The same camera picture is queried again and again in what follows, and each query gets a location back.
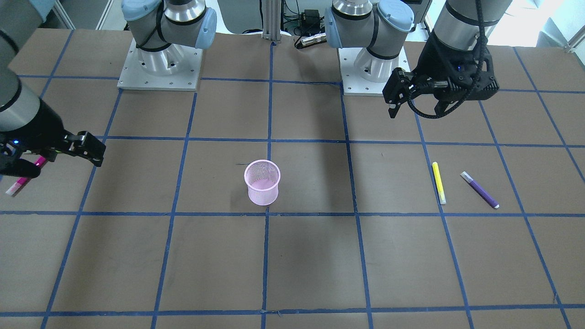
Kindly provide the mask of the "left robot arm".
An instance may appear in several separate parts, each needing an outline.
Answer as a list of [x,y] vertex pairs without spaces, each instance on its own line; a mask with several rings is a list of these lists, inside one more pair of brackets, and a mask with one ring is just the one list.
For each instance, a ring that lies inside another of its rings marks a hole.
[[466,101],[488,100],[500,89],[488,37],[509,0],[447,0],[420,53],[407,72],[397,65],[414,22],[401,0],[334,0],[324,14],[332,48],[359,48],[356,67],[374,83],[395,118],[403,104],[420,117],[439,119]]

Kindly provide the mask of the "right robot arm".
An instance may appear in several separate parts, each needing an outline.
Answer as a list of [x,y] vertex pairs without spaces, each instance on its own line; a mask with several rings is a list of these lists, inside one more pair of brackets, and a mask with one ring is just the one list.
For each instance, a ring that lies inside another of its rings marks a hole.
[[[24,84],[9,64],[46,21],[53,0],[1,2],[1,175],[34,179],[40,167],[25,152],[54,162],[58,154],[79,156],[100,167],[105,145],[88,131],[70,133],[60,116]],[[124,19],[142,53],[174,55],[172,46],[207,49],[217,30],[217,13],[204,0],[124,0]]]

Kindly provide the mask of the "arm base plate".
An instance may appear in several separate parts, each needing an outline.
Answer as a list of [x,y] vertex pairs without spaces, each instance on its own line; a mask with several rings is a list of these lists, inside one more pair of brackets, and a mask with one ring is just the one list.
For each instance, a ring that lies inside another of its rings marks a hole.
[[122,67],[117,87],[123,90],[196,91],[203,50],[171,44],[159,52],[137,48],[135,40]]
[[339,48],[339,68],[344,93],[350,96],[383,96],[393,69],[410,71],[405,48],[393,59],[380,59],[366,48]]

